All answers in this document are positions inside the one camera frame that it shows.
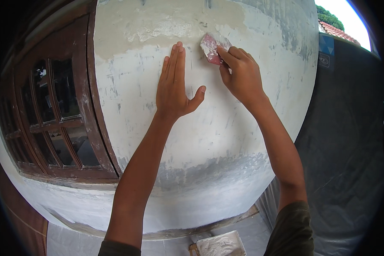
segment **forearm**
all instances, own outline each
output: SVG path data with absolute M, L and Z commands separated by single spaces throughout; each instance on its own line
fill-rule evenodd
M 174 124 L 156 114 L 126 167 L 114 196 L 114 208 L 142 211 L 155 183 L 162 152 Z
M 304 186 L 303 167 L 297 149 L 267 96 L 248 109 L 262 131 L 270 164 L 279 182 Z

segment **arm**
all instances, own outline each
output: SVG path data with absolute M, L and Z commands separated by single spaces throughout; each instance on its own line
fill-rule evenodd
M 232 69 L 220 67 L 222 80 L 230 92 L 256 119 L 265 140 L 267 153 L 280 184 L 279 211 L 295 201 L 306 201 L 303 167 L 292 139 L 263 91 L 259 66 L 243 49 L 229 52 L 218 47 L 220 56 Z
M 169 132 L 179 117 L 201 104 L 205 90 L 201 86 L 192 100 L 186 97 L 185 49 L 178 42 L 164 59 L 156 93 L 158 110 L 118 183 L 105 240 L 141 248 L 145 206 Z

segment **hand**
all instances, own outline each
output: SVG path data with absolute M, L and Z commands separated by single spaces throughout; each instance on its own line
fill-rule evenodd
M 227 52 L 223 47 L 217 47 L 219 55 L 232 69 L 220 66 L 223 83 L 230 92 L 251 112 L 258 103 L 268 100 L 262 88 L 259 65 L 252 55 L 243 49 L 230 47 Z
M 185 48 L 182 42 L 172 47 L 166 56 L 156 92 L 156 114 L 175 122 L 197 109 L 204 101 L 206 87 L 201 86 L 191 100 L 185 94 Z

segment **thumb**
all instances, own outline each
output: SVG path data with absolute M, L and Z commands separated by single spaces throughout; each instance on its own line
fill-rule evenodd
M 223 83 L 225 85 L 228 85 L 230 80 L 232 79 L 232 75 L 230 74 L 229 69 L 224 66 L 220 66 L 219 71 L 220 71 L 220 76 L 222 77 Z
M 199 89 L 196 91 L 195 97 L 189 100 L 187 113 L 191 113 L 195 111 L 199 107 L 199 105 L 202 103 L 202 101 L 204 101 L 205 91 L 206 91 L 205 85 L 202 85 L 201 87 L 199 87 Z

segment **sky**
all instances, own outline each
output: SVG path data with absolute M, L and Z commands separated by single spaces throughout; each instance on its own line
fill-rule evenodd
M 371 50 L 367 29 L 347 0 L 314 0 L 314 2 L 334 14 L 343 23 L 346 34 L 356 39 L 363 48 Z

